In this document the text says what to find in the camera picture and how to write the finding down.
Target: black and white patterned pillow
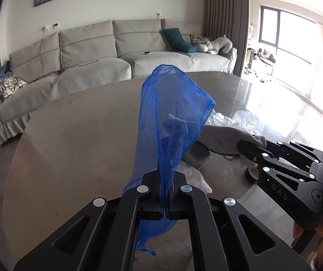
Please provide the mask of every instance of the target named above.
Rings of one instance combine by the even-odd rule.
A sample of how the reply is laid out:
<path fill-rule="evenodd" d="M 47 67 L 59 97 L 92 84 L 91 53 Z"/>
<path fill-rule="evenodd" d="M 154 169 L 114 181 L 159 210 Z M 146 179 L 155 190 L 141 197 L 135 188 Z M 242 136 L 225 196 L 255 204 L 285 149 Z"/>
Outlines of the black and white patterned pillow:
<path fill-rule="evenodd" d="M 190 40 L 192 41 L 193 46 L 196 46 L 198 44 L 203 44 L 205 42 L 211 42 L 212 41 L 211 38 L 197 36 L 197 35 L 190 35 Z"/>
<path fill-rule="evenodd" d="M 16 93 L 20 88 L 27 85 L 28 83 L 16 75 L 4 78 L 0 81 L 0 97 L 4 101 L 9 96 Z"/>

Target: glossy table surface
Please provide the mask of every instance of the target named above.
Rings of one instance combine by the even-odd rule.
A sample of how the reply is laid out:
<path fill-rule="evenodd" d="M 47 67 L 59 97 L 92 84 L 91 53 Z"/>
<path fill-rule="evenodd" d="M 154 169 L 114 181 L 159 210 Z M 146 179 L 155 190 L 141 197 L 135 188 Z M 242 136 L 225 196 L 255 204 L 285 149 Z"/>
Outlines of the glossy table surface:
<path fill-rule="evenodd" d="M 265 123 L 262 134 L 267 139 L 294 140 L 323 151 L 323 115 L 284 87 L 251 84 L 222 72 L 189 76 L 214 98 L 216 112 L 232 117 L 248 109 Z M 95 197 L 122 194 L 133 170 L 145 79 L 66 96 L 32 115 L 4 185 L 3 226 L 17 259 Z M 251 186 L 242 178 L 246 164 L 230 163 L 215 155 L 201 170 L 214 198 L 238 198 Z M 185 225 L 181 229 L 185 234 Z"/>

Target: gray sofa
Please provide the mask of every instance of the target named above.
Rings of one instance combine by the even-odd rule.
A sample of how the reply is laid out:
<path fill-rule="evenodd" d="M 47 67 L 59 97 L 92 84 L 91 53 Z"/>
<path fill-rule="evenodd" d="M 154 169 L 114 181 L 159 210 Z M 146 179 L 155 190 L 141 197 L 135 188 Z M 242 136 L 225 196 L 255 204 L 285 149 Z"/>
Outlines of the gray sofa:
<path fill-rule="evenodd" d="M 105 21 L 54 33 L 10 54 L 13 74 L 29 84 L 5 101 L 0 99 L 0 144 L 22 133 L 32 113 L 48 101 L 147 76 L 160 64 L 175 65 L 184 72 L 232 73 L 236 49 L 220 56 L 174 52 L 162 35 L 169 28 L 179 28 L 187 43 L 191 43 L 190 34 L 202 35 L 200 25 L 164 19 Z"/>

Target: blue mesh bag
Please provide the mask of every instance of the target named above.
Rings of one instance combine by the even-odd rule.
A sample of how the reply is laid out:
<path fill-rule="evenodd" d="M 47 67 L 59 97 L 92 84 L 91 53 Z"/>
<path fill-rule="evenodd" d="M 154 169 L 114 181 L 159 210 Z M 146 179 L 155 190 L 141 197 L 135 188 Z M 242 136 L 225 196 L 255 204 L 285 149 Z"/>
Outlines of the blue mesh bag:
<path fill-rule="evenodd" d="M 155 171 L 159 163 L 161 204 L 165 204 L 180 159 L 197 140 L 214 106 L 212 97 L 183 71 L 172 65 L 157 67 L 142 86 L 133 176 L 124 192 L 139 186 L 143 175 Z M 160 221 L 140 221 L 136 250 L 155 255 L 145 247 L 146 241 L 176 223 L 166 218 L 164 207 L 162 215 Z"/>

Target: window frame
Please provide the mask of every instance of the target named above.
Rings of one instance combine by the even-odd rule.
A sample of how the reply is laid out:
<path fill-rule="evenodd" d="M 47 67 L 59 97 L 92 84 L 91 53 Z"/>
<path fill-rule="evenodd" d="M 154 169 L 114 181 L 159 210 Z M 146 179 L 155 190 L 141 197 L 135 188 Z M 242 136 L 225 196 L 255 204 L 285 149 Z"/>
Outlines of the window frame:
<path fill-rule="evenodd" d="M 263 31 L 263 13 L 264 13 L 264 9 L 267 9 L 267 10 L 272 10 L 272 11 L 276 11 L 277 12 L 277 33 L 276 33 L 276 43 L 275 44 L 272 44 L 270 42 L 267 42 L 267 41 L 263 41 L 262 40 L 262 31 Z M 276 52 L 278 51 L 278 49 L 282 50 L 282 51 L 285 51 L 293 56 L 296 56 L 297 58 L 300 58 L 301 60 L 307 62 L 308 64 L 312 65 L 311 62 L 307 61 L 306 59 L 303 59 L 301 58 L 300 56 L 297 56 L 296 54 L 293 54 L 285 49 L 282 49 L 280 47 L 278 47 L 278 41 L 279 41 L 279 30 L 280 30 L 280 22 L 281 22 L 281 12 L 286 12 L 286 13 L 289 13 L 289 14 L 292 14 L 292 15 L 295 15 L 295 16 L 298 16 L 300 18 L 303 18 L 305 20 L 308 20 L 308 21 L 311 21 L 313 23 L 316 24 L 315 21 L 312 21 L 308 18 L 305 18 L 301 15 L 298 15 L 298 14 L 295 14 L 295 13 L 292 13 L 292 12 L 288 12 L 288 11 L 285 11 L 285 10 L 280 10 L 280 9 L 276 9 L 276 8 L 272 8 L 272 7 L 267 7 L 267 6 L 261 6 L 260 7 L 260 37 L 259 37 L 259 42 L 263 43 L 263 44 L 266 44 L 266 45 L 269 45 L 269 46 L 272 46 L 274 48 L 276 48 Z"/>

